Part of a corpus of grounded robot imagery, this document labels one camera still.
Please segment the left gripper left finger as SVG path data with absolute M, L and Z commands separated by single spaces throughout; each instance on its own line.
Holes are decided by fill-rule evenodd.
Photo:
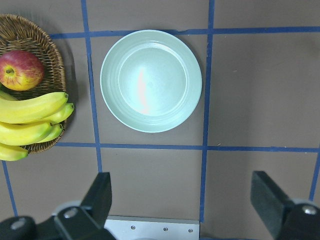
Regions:
M 111 240 L 104 225 L 112 205 L 111 177 L 97 174 L 80 205 L 62 209 L 54 224 L 63 240 Z

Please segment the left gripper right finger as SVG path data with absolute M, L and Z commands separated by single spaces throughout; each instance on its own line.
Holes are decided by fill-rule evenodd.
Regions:
M 320 238 L 320 207 L 290 198 L 266 172 L 252 172 L 250 201 L 274 240 Z

